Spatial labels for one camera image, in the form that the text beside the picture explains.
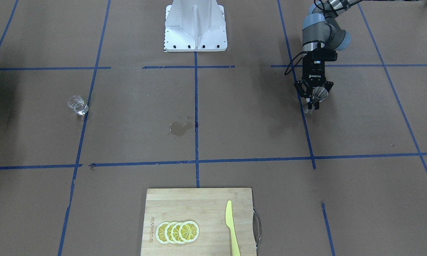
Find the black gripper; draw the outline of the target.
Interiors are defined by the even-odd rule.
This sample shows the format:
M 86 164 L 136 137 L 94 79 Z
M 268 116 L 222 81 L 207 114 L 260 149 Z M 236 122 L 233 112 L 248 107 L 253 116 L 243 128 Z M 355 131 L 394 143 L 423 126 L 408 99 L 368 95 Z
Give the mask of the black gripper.
M 308 100 L 306 103 L 307 110 L 314 110 L 314 88 L 324 87 L 327 91 L 327 98 L 334 82 L 326 81 L 325 61 L 303 59 L 302 60 L 302 78 L 294 83 L 295 89 L 301 98 Z

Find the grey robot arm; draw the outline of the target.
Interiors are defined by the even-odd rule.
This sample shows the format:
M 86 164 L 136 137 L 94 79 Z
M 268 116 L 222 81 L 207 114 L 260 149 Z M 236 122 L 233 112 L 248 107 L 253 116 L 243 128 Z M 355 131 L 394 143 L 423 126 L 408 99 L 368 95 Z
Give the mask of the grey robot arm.
M 315 0 L 309 14 L 303 20 L 302 75 L 294 86 L 301 98 L 305 114 L 320 109 L 334 83 L 325 75 L 325 64 L 337 60 L 337 51 L 345 50 L 351 43 L 351 35 L 342 29 L 336 18 L 345 13 L 359 0 Z

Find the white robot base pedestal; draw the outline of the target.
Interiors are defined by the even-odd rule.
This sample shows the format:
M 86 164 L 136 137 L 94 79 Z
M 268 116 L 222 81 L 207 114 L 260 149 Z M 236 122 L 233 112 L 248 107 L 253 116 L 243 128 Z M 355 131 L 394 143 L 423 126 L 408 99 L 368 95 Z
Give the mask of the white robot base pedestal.
M 216 0 L 174 0 L 166 6 L 165 52 L 223 52 L 227 48 L 225 10 Z

